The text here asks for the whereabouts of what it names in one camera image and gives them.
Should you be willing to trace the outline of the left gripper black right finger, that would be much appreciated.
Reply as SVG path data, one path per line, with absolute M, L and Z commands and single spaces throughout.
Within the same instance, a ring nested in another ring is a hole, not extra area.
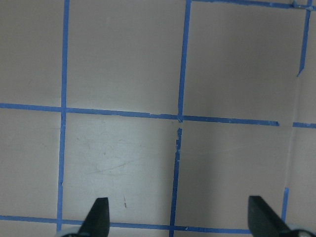
M 291 233 L 261 196 L 248 198 L 248 228 L 253 237 L 285 237 Z

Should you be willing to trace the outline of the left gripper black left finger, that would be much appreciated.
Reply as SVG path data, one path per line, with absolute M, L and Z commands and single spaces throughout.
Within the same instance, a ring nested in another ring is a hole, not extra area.
M 80 237 L 107 237 L 110 230 L 109 200 L 97 198 L 81 225 Z

